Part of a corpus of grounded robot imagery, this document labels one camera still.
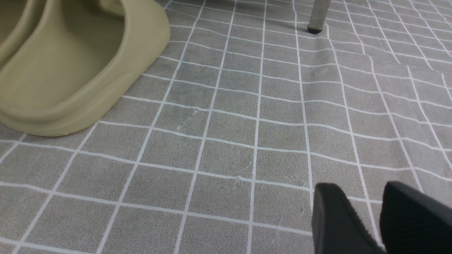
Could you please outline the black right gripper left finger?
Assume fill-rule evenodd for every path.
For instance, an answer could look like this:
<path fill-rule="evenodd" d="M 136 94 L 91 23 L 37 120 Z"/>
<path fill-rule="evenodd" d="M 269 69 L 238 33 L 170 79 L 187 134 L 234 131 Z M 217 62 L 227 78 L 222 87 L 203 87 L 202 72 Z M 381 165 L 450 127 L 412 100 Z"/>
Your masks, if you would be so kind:
<path fill-rule="evenodd" d="M 334 183 L 315 185 L 311 226 L 315 254 L 385 253 Z"/>

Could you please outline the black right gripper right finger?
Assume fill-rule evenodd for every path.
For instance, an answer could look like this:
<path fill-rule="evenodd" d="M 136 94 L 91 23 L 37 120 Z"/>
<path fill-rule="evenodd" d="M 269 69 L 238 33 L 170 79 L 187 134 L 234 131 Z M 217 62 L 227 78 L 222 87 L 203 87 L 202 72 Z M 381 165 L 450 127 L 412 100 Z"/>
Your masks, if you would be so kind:
<path fill-rule="evenodd" d="M 389 254 L 450 254 L 452 211 L 399 181 L 383 191 L 380 233 Z"/>

